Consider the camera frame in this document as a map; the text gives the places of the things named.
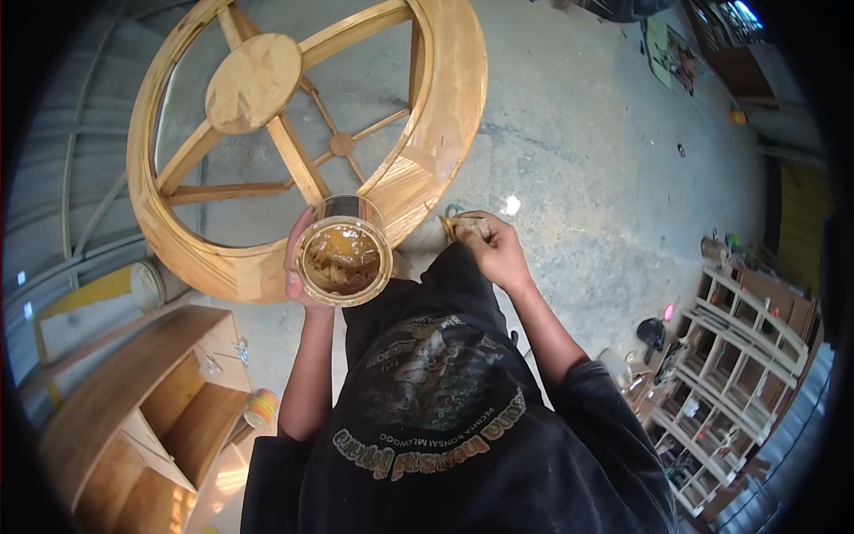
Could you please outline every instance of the wooden wheel frame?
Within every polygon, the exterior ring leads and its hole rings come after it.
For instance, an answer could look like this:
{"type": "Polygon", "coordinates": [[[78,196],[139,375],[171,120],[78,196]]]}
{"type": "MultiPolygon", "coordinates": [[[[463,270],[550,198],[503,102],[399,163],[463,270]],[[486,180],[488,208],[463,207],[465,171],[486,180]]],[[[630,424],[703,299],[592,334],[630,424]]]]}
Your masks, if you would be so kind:
{"type": "Polygon", "coordinates": [[[215,244],[191,232],[175,217],[172,206],[281,194],[292,185],[308,204],[317,205],[330,195],[317,167],[333,156],[344,156],[364,182],[357,194],[380,210],[389,245],[396,247],[453,181],[477,134],[486,87],[486,45],[468,0],[388,0],[299,44],[286,36],[261,34],[233,0],[201,0],[166,38],[134,104],[127,138],[134,213],[157,256],[202,293],[232,302],[285,301],[287,239],[247,248],[215,244]],[[157,174],[153,149],[163,93],[178,60],[214,18],[232,52],[208,87],[207,119],[157,174]],[[408,108],[352,137],[339,132],[303,73],[352,44],[409,20],[413,24],[408,108]],[[260,89],[253,87],[254,82],[260,89]],[[297,85],[311,94],[333,133],[330,151],[315,161],[309,159],[284,112],[297,85]],[[407,114],[409,121],[395,147],[365,180],[352,157],[353,144],[407,114]],[[290,170],[290,183],[180,185],[227,133],[261,127],[270,133],[290,170]]]}

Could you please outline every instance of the hand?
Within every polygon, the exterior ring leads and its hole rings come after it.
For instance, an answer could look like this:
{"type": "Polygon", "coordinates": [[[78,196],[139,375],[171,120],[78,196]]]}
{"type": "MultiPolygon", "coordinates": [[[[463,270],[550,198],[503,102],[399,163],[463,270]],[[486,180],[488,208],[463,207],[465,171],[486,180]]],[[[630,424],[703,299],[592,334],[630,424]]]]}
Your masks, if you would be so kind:
{"type": "Polygon", "coordinates": [[[457,227],[457,239],[475,256],[477,267],[487,280],[508,294],[533,284],[522,245],[516,231],[495,215],[469,211],[460,217],[483,217],[489,226],[489,241],[476,233],[457,227]]]}
{"type": "Polygon", "coordinates": [[[314,219],[314,208],[309,206],[308,209],[302,212],[300,218],[296,220],[294,227],[290,229],[288,251],[284,256],[284,270],[288,273],[288,282],[284,287],[284,292],[290,300],[302,304],[306,309],[306,313],[310,310],[332,312],[335,310],[332,306],[317,302],[306,295],[306,292],[303,290],[302,277],[294,270],[294,248],[296,247],[296,242],[299,241],[300,236],[306,228],[314,222],[314,219]]]}

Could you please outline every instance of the concrete floor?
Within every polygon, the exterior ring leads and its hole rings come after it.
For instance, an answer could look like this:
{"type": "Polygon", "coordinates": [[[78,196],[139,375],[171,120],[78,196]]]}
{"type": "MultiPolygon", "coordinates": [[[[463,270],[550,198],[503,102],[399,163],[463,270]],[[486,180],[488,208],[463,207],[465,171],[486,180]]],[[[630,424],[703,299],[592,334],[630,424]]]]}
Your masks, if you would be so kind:
{"type": "MultiPolygon", "coordinates": [[[[468,159],[440,208],[457,203],[505,213],[518,230],[536,283],[579,344],[592,357],[608,347],[619,354],[638,349],[635,328],[641,320],[660,314],[668,303],[678,310],[693,298],[703,236],[716,228],[722,235],[738,233],[745,243],[762,237],[765,192],[755,134],[729,119],[729,96],[720,79],[700,81],[694,97],[676,82],[668,91],[655,79],[640,54],[637,24],[599,22],[582,9],[559,12],[548,2],[471,2],[486,38],[488,98],[468,159]],[[677,144],[684,146],[684,158],[677,144]],[[507,214],[515,201],[518,211],[507,214]]],[[[373,3],[241,2],[263,31],[297,41],[373,3]]],[[[680,9],[665,16],[691,42],[680,9]]],[[[404,107],[409,31],[408,24],[388,30],[307,72],[342,130],[357,132],[404,107]]],[[[179,64],[161,124],[159,168],[204,118],[204,92],[226,54],[214,23],[179,64]]],[[[300,92],[287,111],[308,153],[326,152],[330,133],[311,99],[300,92]]],[[[357,146],[355,157],[366,175],[388,154],[402,127],[403,121],[357,146]]],[[[322,166],[321,174],[333,192],[359,185],[340,158],[322,166]]],[[[187,184],[272,182],[286,175],[261,131],[226,139],[187,184]]],[[[208,239],[248,246],[286,237],[304,206],[294,189],[283,197],[176,212],[208,239]]],[[[435,254],[419,253],[421,241],[417,232],[402,247],[416,273],[435,254]]],[[[282,391],[299,343],[302,308],[210,297],[201,303],[234,310],[249,341],[253,386],[282,391]]],[[[500,303],[508,326],[522,333],[506,296],[500,295],[500,303]]],[[[336,397],[346,372],[345,328],[339,314],[336,397]]],[[[524,354],[528,347],[523,334],[519,348],[524,354]]],[[[228,508],[239,511],[239,501],[228,508]]],[[[225,522],[231,526],[219,525],[220,531],[236,531],[233,518],[225,522]]]]}

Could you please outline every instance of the printed graphic on shirt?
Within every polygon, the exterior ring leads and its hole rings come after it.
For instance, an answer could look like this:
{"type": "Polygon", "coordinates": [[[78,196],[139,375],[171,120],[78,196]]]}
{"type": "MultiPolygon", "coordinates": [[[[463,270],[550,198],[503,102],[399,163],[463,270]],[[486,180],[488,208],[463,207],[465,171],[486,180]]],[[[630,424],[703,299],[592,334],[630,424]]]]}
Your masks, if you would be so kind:
{"type": "MultiPolygon", "coordinates": [[[[491,408],[478,421],[486,420],[488,414],[492,414],[491,408]]],[[[391,472],[391,481],[396,482],[407,473],[421,472],[429,474],[442,472],[458,466],[472,456],[489,452],[489,444],[486,440],[495,441],[504,436],[522,418],[525,413],[525,399],[522,390],[516,389],[516,395],[507,406],[492,418],[479,433],[471,435],[478,427],[475,423],[465,430],[463,434],[444,440],[408,439],[400,440],[388,434],[381,434],[380,440],[393,443],[395,446],[451,446],[451,449],[442,452],[407,451],[396,454],[391,447],[380,449],[376,444],[365,445],[357,440],[346,428],[338,431],[332,438],[332,444],[344,458],[352,461],[357,466],[373,472],[376,480],[382,480],[391,472]]]]}
{"type": "Polygon", "coordinates": [[[384,350],[368,356],[369,385],[360,395],[363,415],[381,425],[458,428],[483,400],[490,368],[510,354],[456,315],[409,320],[389,338],[384,350]]]}

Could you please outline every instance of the white bucket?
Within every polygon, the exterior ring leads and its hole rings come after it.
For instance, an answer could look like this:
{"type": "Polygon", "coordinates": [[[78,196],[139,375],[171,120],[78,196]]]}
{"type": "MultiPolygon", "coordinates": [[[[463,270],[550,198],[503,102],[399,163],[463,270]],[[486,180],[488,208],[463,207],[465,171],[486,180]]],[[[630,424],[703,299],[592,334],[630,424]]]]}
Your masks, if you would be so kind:
{"type": "Polygon", "coordinates": [[[189,289],[156,257],[131,266],[131,295],[144,314],[175,300],[189,289]]]}

